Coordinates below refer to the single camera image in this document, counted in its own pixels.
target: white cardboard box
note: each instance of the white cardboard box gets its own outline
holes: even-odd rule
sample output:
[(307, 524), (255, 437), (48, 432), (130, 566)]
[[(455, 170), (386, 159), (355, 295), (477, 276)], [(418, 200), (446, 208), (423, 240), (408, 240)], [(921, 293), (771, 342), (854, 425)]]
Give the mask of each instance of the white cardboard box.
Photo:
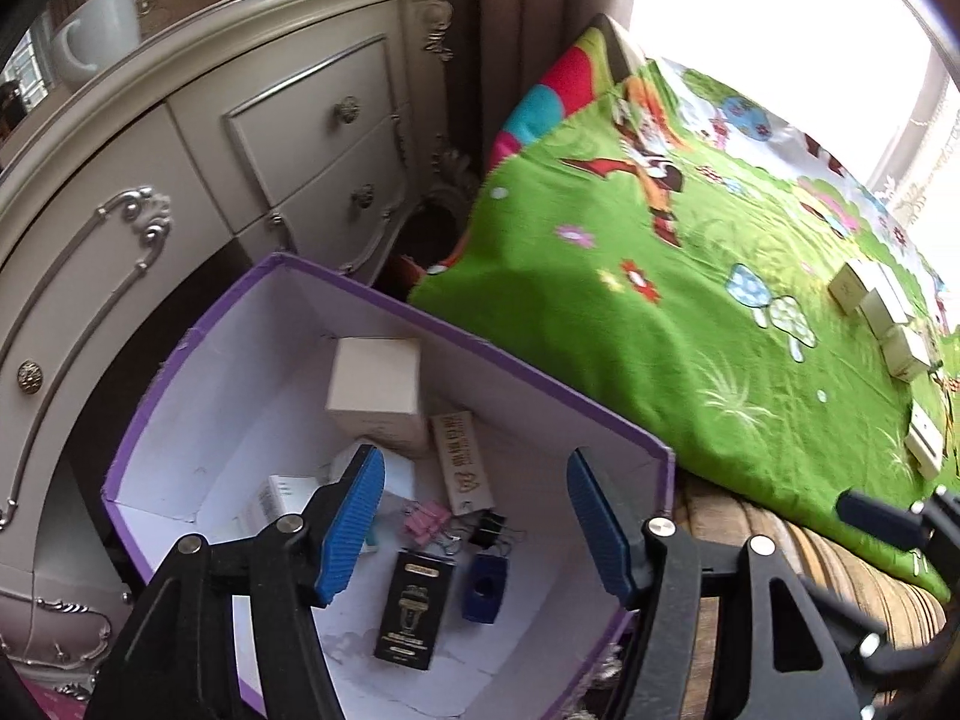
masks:
[(319, 486), (320, 482), (312, 476), (268, 476), (253, 500), (240, 512), (240, 524), (246, 535), (255, 536), (285, 514), (302, 514)]
[(867, 317), (867, 324), (870, 325), (872, 333), (881, 340), (886, 338), (897, 325), (910, 322), (910, 317), (907, 317), (894, 288), (886, 278), (882, 277), (882, 273), (880, 281), (877, 281), (875, 288), (863, 298), (860, 307), (863, 316)]
[(917, 459), (917, 466), (920, 468), (920, 474), (923, 475), (923, 478), (928, 482), (936, 479), (943, 467), (943, 452), (934, 453), (913, 425), (907, 430), (904, 443), (906, 448), (910, 450), (910, 454)]
[(912, 382), (930, 371), (930, 357), (920, 333), (897, 326), (880, 342), (887, 370), (895, 379)]
[(880, 265), (880, 272), (882, 272), (884, 278), (886, 278), (887, 284), (890, 285), (890, 289), (893, 290), (894, 297), (896, 298), (896, 302), (899, 303), (899, 306), (901, 306), (901, 309), (904, 310), (904, 314), (906, 314), (907, 319), (908, 320), (916, 319), (917, 310), (913, 307), (913, 303), (910, 302), (910, 298), (906, 296), (906, 292), (904, 291), (904, 285), (901, 285), (901, 283), (899, 283), (899, 279), (896, 278), (896, 274), (894, 273), (891, 266), (885, 265), (883, 263), (880, 263), (879, 265)]
[(492, 509), (493, 493), (480, 457), (473, 415), (469, 412), (439, 413), (431, 416), (437, 454), (443, 466), (443, 480), (455, 517)]
[(380, 498), (378, 514), (392, 514), (405, 509), (411, 501), (416, 500), (416, 469), (413, 461), (398, 455), (385, 447), (368, 440), (359, 440), (340, 452), (330, 464), (330, 479), (328, 484), (339, 482), (344, 471), (353, 460), (353, 455), (363, 443), (372, 443), (383, 455), (385, 469), (383, 482), (383, 497)]
[(326, 412), (354, 439), (368, 436), (408, 454), (426, 450), (420, 358), (414, 338), (340, 338)]
[(877, 288), (883, 275), (877, 263), (870, 260), (847, 260), (827, 288), (847, 314), (852, 314), (860, 303)]

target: purple box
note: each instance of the purple box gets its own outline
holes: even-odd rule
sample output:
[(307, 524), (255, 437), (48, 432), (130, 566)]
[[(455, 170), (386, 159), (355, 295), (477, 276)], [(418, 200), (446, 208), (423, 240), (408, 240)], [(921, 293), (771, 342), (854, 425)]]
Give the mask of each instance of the purple box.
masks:
[[(349, 720), (530, 720), (559, 715), (626, 621), (603, 591), (565, 489), (570, 452), (594, 458), (637, 501), (667, 512), (673, 453), (609, 410), (487, 341), (320, 266), (275, 254), (184, 337), (152, 383), (107, 474), (103, 498), (149, 579), (185, 533), (235, 538), (234, 517), (270, 474), (316, 475), (352, 443), (325, 415), (336, 338), (418, 338), (429, 413), (469, 410), (497, 511), (525, 532), (510, 555), (496, 624), (460, 615), (475, 549), (457, 556), (429, 671), (373, 657), (400, 522), (363, 555), (315, 620)], [(443, 501), (434, 457), (414, 458), (416, 493)], [(250, 607), (234, 600), (244, 697), (262, 710)]]

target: wooden furniture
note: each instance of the wooden furniture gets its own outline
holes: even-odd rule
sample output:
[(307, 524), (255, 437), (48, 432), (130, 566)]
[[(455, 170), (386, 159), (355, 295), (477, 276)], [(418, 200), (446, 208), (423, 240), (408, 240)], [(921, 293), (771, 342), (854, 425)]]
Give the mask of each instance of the wooden furniture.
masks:
[(451, 174), (446, 145), (451, 15), (444, 0), (221, 2), (88, 84), (3, 172), (0, 646), (13, 659), (75, 682), (126, 617), (125, 586), (77, 524), (76, 483), (52, 480), (94, 386), (167, 295), (234, 240), (252, 262), (286, 248), (368, 283), (424, 196), (466, 219), (456, 185), (472, 180)]

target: black package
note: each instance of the black package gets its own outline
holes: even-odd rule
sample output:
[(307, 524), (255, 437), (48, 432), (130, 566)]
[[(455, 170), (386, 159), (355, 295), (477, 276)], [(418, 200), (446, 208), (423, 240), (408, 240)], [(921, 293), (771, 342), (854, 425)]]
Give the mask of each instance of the black package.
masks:
[(430, 668), (456, 563), (403, 550), (390, 581), (373, 656), (421, 671)]

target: cartoon blanket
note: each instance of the cartoon blanket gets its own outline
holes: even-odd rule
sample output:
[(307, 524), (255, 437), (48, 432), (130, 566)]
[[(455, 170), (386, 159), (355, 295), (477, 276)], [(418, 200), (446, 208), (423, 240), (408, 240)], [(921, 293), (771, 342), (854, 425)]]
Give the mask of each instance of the cartoon blanket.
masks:
[[(609, 19), (520, 103), (457, 251), (411, 303), (652, 431), (686, 469), (937, 593), (912, 556), (844, 526), (859, 488), (906, 507), (954, 487), (941, 375), (891, 378), (827, 284), (891, 266), (947, 370), (943, 284), (819, 143), (720, 82), (645, 58)], [(904, 448), (913, 400), (949, 434), (936, 482)]]

